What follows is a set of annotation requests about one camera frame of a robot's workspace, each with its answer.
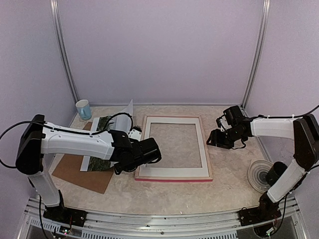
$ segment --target lavender wall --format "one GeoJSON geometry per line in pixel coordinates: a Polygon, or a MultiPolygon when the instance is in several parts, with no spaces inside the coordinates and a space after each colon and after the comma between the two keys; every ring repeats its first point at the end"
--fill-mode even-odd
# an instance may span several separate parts
{"type": "MultiPolygon", "coordinates": [[[[319,2],[272,0],[249,116],[306,113],[319,104],[319,2]]],[[[314,115],[319,120],[319,111],[314,115]]],[[[292,140],[264,138],[273,161],[290,162],[292,140]]],[[[319,235],[319,170],[295,192],[312,239],[319,235]]]]}
{"type": "Polygon", "coordinates": [[[239,104],[262,0],[59,1],[74,80],[93,104],[239,104]]]}
{"type": "MultiPolygon", "coordinates": [[[[0,1],[0,132],[35,114],[68,125],[75,114],[66,84],[49,1],[0,1]]],[[[0,142],[0,158],[14,165],[17,128],[0,142]]],[[[0,165],[0,237],[11,239],[29,196],[27,177],[0,165]]]]}

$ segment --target disc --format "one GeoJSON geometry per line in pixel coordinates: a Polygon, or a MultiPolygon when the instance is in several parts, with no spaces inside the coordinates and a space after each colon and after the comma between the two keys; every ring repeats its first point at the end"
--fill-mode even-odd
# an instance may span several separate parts
{"type": "Polygon", "coordinates": [[[248,168],[248,181],[256,191],[264,193],[270,189],[270,185],[266,181],[266,175],[272,166],[273,164],[271,162],[258,160],[253,162],[248,168]]]}

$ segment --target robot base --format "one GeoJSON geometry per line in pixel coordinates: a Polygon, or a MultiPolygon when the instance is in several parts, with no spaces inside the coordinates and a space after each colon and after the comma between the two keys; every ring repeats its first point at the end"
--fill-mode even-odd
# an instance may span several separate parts
{"type": "Polygon", "coordinates": [[[67,225],[84,227],[86,220],[87,212],[79,209],[67,208],[64,206],[63,197],[59,190],[60,194],[60,204],[56,207],[45,207],[43,217],[64,223],[67,225]]]}
{"type": "Polygon", "coordinates": [[[239,211],[240,225],[243,227],[243,226],[248,226],[252,224],[257,224],[257,223],[273,220],[275,217],[277,218],[281,217],[281,212],[280,210],[279,211],[273,210],[271,214],[265,216],[263,219],[260,219],[259,215],[260,215],[259,207],[240,210],[239,211]]]}

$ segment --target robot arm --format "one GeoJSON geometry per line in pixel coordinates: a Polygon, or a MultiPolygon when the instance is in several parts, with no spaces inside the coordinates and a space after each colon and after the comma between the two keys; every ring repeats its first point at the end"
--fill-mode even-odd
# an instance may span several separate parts
{"type": "Polygon", "coordinates": [[[139,141],[142,134],[136,129],[128,135],[118,130],[96,133],[45,122],[43,115],[36,115],[32,121],[37,124],[30,124],[22,135],[15,164],[20,172],[28,176],[42,197],[46,206],[43,216],[54,221],[68,224],[73,218],[73,225],[83,226],[86,213],[64,207],[61,192],[42,164],[44,154],[87,155],[116,162],[114,171],[117,175],[161,160],[155,140],[148,138],[139,141]]]}
{"type": "Polygon", "coordinates": [[[238,106],[230,107],[217,120],[219,129],[211,132],[208,145],[231,149],[234,142],[248,137],[272,136],[293,139],[295,154],[292,162],[276,183],[264,193],[255,209],[241,212],[243,226],[278,217],[279,202],[296,189],[319,159],[319,126],[311,114],[302,118],[244,117],[238,106]]]}

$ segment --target white picture frame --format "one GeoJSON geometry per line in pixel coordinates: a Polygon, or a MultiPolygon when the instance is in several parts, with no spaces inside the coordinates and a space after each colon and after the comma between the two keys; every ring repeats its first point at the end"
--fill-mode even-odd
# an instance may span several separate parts
{"type": "Polygon", "coordinates": [[[198,140],[201,168],[157,168],[138,167],[137,181],[160,182],[209,182],[213,180],[207,146],[205,144],[201,118],[196,116],[145,116],[142,139],[149,138],[152,123],[194,124],[198,140]]]}

